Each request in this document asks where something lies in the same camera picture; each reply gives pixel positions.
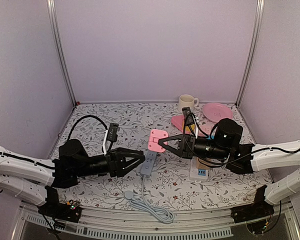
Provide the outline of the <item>cream ceramic mug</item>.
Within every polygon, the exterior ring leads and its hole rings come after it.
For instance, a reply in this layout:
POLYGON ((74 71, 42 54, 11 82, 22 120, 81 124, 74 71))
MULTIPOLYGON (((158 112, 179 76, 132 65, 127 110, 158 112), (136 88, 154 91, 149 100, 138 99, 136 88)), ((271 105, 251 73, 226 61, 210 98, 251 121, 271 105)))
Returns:
POLYGON ((182 112, 183 108, 189 107, 193 112, 196 107, 199 106, 199 99, 189 94, 183 94, 179 96, 177 110, 182 112))

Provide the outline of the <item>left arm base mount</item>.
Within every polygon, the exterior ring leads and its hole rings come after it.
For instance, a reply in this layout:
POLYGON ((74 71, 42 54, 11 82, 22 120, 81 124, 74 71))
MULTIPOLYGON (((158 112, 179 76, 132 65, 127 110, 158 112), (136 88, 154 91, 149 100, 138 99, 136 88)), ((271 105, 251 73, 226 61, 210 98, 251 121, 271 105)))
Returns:
POLYGON ((52 219, 64 220, 78 223, 81 217, 82 208, 78 201, 69 200, 66 203, 59 202, 59 195, 56 189, 45 186, 45 203, 38 206, 38 212, 51 217, 52 219))

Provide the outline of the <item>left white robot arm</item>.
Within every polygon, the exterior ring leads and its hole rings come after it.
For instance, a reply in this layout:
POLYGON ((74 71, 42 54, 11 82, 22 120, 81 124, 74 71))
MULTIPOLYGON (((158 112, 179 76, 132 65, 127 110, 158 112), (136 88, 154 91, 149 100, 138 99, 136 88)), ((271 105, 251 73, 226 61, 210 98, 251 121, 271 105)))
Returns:
POLYGON ((66 141, 58 154, 57 159, 39 159, 0 146, 0 188, 60 217, 65 210, 56 189, 76 186, 81 177, 123 177, 145 161, 143 151, 123 147, 89 156, 78 139, 66 141))

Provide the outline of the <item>pink flat power strip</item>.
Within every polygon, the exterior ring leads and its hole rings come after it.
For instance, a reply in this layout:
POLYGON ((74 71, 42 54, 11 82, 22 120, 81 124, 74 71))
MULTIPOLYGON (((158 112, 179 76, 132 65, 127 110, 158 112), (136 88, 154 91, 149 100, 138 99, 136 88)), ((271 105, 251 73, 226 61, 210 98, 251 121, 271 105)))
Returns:
POLYGON ((172 116, 170 122, 171 122, 171 124, 172 124, 174 127, 176 127, 180 132, 183 131, 184 116, 183 116, 182 114, 172 116))

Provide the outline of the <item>left aluminium frame post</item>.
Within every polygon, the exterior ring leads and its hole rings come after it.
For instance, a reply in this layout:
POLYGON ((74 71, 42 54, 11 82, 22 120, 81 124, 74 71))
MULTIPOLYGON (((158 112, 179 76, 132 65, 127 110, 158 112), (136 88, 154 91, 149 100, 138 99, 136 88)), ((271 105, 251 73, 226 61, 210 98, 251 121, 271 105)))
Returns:
POLYGON ((63 77, 64 83, 65 83, 65 87, 66 87, 70 102, 75 107, 77 105, 77 100, 76 100, 75 92, 74 92, 74 89, 73 89, 73 86, 72 86, 72 83, 70 80, 70 75, 69 75, 69 71, 67 68, 66 58, 65 58, 64 51, 63 51, 55 1, 47 0, 46 3, 47 3, 47 11, 48 11, 48 16, 49 16, 52 36, 54 39, 55 49, 56 49, 57 58, 58 58, 58 61, 60 64, 62 77, 63 77))

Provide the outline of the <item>white power strip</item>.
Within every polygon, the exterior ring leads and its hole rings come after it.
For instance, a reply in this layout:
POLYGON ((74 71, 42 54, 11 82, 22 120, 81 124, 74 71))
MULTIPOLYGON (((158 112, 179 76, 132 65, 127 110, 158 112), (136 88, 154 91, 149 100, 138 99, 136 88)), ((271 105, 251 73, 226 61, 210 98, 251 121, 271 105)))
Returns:
POLYGON ((189 179, 191 181, 207 182, 209 179, 209 171, 210 170, 197 169, 196 160, 198 160, 198 159, 193 158, 191 160, 189 179))

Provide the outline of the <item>beige cube socket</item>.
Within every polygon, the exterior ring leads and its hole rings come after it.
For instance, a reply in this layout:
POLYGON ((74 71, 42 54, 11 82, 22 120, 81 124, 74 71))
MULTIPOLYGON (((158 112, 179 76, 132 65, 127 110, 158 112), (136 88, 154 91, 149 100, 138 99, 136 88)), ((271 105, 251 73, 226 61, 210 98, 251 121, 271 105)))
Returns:
POLYGON ((207 165, 204 165, 203 163, 200 163, 199 160, 197 159, 196 161, 196 167, 198 170, 211 170, 211 167, 208 167, 207 165))

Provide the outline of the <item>front aluminium rail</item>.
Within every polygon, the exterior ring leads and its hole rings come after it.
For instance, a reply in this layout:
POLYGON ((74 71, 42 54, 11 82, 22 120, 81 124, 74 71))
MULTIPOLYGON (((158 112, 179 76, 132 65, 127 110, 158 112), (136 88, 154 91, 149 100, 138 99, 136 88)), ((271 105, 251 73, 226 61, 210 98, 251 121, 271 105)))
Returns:
POLYGON ((14 240, 300 240, 293 206, 283 200, 271 217, 236 223, 230 207, 176 211, 163 224, 142 211, 84 207, 79 222, 53 220, 22 203, 14 240))

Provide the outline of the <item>light blue power strip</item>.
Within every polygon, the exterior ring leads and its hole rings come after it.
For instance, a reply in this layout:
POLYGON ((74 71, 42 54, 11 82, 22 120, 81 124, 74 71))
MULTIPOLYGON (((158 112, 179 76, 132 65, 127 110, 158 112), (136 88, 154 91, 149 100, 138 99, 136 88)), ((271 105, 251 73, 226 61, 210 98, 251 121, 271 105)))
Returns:
POLYGON ((151 203, 150 199, 146 196, 146 183, 149 183, 152 178, 152 172, 158 153, 152 150, 147 150, 145 161, 140 168, 141 176, 141 191, 140 196, 137 196, 133 191, 127 190, 124 193, 124 198, 128 201, 129 205, 138 211, 146 212, 154 217, 162 224, 169 225, 175 220, 175 214, 157 203, 151 203))

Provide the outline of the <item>aluminium frame post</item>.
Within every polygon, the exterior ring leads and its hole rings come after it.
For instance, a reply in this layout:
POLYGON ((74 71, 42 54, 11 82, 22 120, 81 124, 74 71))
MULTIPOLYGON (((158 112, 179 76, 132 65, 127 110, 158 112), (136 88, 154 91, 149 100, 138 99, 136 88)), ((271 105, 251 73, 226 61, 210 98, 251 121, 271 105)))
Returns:
POLYGON ((246 88, 248 85, 248 80, 249 80, 249 76, 251 73, 255 52, 257 49, 258 38, 260 35, 260 31, 261 31, 264 6, 265 6, 264 0, 256 1, 256 10, 255 10, 255 17, 254 17, 254 23, 253 23, 253 29, 252 29, 252 37, 251 37, 251 41, 250 41, 248 56, 247 56, 246 64, 244 67, 239 92, 238 92, 236 102, 235 102, 235 105, 237 106, 237 108, 240 108, 240 106, 243 102, 244 94, 245 94, 245 91, 246 91, 246 88))
POLYGON ((66 87, 70 102, 75 107, 77 105, 77 100, 76 100, 75 92, 74 92, 74 89, 73 89, 73 86, 72 86, 72 83, 70 80, 70 75, 69 75, 69 71, 67 68, 66 58, 65 58, 64 51, 63 51, 55 1, 47 0, 46 3, 47 3, 47 11, 48 11, 48 16, 49 16, 52 36, 54 39, 55 49, 56 49, 57 58, 58 58, 58 61, 60 64, 62 77, 63 77, 64 83, 65 83, 65 87, 66 87))

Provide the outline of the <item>pink plate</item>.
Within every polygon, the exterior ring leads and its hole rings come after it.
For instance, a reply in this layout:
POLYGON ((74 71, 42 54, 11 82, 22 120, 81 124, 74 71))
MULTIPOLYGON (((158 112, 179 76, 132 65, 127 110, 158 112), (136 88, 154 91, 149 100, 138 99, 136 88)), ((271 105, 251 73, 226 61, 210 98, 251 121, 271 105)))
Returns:
POLYGON ((224 104, 210 102, 202 107, 203 115, 211 122, 218 123, 222 119, 232 119, 232 110, 224 104))

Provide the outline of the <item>yellow cube socket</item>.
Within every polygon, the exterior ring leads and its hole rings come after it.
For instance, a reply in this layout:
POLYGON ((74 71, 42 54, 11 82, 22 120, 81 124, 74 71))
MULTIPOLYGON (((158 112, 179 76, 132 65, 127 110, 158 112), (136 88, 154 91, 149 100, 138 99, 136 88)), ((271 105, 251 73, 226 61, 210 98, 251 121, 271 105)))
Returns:
POLYGON ((186 134, 195 134, 196 131, 196 125, 195 124, 191 124, 191 125, 183 125, 184 131, 186 134))

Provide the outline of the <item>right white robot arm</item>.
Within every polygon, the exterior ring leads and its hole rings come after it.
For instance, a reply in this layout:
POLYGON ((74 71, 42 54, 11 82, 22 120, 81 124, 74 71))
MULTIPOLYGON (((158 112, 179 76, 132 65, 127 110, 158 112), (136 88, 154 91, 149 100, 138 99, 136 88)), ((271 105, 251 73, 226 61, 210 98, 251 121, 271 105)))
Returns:
POLYGON ((210 168, 225 167, 237 175, 265 169, 297 166, 298 169, 278 182, 256 190, 248 213, 259 218, 282 199, 300 191, 300 140, 262 145, 241 144, 243 127, 229 118, 221 119, 211 130, 214 136, 182 133, 158 140, 158 145, 183 159, 197 157, 210 168))

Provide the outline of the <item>cyan cube adapter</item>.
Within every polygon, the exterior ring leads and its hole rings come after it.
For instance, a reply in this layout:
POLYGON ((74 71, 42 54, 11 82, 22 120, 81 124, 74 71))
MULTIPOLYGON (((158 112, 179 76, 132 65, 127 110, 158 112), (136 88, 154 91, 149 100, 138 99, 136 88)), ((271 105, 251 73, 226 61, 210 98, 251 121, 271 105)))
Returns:
POLYGON ((215 137, 214 135, 209 135, 209 136, 206 137, 206 139, 207 139, 207 140, 213 140, 214 137, 215 137))

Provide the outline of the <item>pink plug adapter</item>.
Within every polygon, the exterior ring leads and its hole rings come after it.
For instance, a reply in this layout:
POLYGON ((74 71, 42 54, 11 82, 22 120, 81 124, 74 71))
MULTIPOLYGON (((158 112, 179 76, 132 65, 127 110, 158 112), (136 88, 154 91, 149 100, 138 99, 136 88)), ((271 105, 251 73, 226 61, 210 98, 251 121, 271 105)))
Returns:
POLYGON ((165 130, 152 129, 148 138, 147 149, 157 153, 165 152, 166 149, 159 145, 159 140, 168 136, 169 134, 165 130))

